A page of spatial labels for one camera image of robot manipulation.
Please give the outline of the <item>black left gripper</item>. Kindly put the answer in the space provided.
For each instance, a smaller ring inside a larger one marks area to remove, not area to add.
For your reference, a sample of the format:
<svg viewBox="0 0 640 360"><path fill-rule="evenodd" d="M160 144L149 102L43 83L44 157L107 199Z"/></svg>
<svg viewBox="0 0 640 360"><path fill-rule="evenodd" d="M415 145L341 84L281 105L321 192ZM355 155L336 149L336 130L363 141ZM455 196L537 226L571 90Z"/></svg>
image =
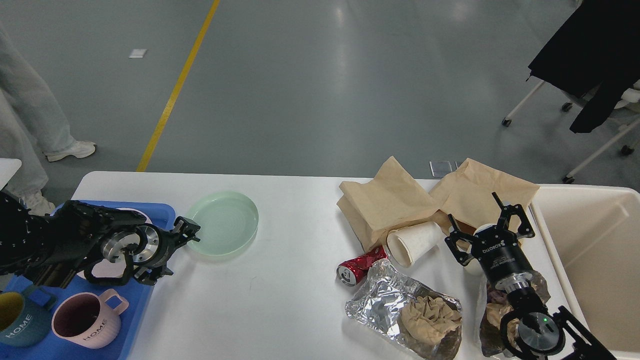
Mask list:
<svg viewBox="0 0 640 360"><path fill-rule="evenodd" d="M164 276L173 276L167 262L175 249L189 242L199 243L201 226L192 219L178 216L171 230L164 230L152 224L138 225L134 233L139 237L138 246L130 255L128 270L135 271L134 279L142 285L154 286Z"/></svg>

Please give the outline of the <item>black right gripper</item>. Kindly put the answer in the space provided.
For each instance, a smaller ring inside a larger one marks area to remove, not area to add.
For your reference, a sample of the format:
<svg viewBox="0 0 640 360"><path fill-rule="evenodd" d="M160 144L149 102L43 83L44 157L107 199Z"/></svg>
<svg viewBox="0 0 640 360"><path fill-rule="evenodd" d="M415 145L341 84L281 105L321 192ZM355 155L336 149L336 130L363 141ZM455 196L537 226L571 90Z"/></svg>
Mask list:
<svg viewBox="0 0 640 360"><path fill-rule="evenodd" d="M536 233L520 203L503 203L498 194L491 192L500 208L498 221L494 227L480 227L474 234L461 230L452 214L446 215L452 230L445 238L446 246L457 260L466 267L474 259L478 260L490 285L501 291L514 291L530 287L533 267L519 246L518 239L532 239ZM510 230L510 221L515 216L519 226ZM472 246L470 252L460 250L458 241Z"/></svg>

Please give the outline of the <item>foil bag under right arm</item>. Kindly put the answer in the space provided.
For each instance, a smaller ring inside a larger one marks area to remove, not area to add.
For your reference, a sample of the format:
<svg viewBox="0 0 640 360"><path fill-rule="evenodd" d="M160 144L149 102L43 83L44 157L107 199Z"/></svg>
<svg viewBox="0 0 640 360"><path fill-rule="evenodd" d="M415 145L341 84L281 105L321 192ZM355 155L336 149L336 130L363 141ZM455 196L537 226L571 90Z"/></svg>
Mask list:
<svg viewBox="0 0 640 360"><path fill-rule="evenodd" d="M535 293L541 298L542 303L546 304L551 298L547 288L547 281L540 272L533 271L531 285ZM500 323L502 318L514 308L509 304L506 293L494 289L490 282L483 278L480 283L477 303L477 319L475 321L475 334L477 337L477 346L480 348L482 355L487 358L494 359L514 359L503 344L500 336ZM507 326L507 338L512 347L516 347L515 335L516 327L519 320L513 320Z"/></svg>

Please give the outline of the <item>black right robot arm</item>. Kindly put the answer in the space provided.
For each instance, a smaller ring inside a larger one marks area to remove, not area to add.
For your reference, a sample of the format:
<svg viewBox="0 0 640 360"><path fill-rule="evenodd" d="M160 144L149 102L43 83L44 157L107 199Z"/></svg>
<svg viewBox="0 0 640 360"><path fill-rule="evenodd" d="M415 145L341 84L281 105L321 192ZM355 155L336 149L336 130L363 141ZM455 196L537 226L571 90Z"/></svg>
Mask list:
<svg viewBox="0 0 640 360"><path fill-rule="evenodd" d="M615 356L587 330L565 306L550 313L532 285L534 269L519 246L520 239L535 236L521 204L505 204L492 193L500 208L494 224L469 234L461 230L455 217L445 243L457 262L466 267L477 260L487 282L503 292L512 310L500 318L500 339L508 353L521 360L546 360L565 348L573 338L569 360L613 360Z"/></svg>

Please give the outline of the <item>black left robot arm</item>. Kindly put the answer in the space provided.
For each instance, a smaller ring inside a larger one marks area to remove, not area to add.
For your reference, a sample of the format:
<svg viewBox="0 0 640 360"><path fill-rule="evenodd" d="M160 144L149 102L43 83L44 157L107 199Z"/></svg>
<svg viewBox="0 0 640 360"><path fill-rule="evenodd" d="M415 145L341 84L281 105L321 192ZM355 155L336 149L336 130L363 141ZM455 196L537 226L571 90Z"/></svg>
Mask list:
<svg viewBox="0 0 640 360"><path fill-rule="evenodd" d="M134 280L153 286L171 276L169 259L198 242L201 226L179 216L165 230L132 209L69 200L53 214L30 214L1 194L1 273L23 276L36 286L65 289L78 273L100 286Z"/></svg>

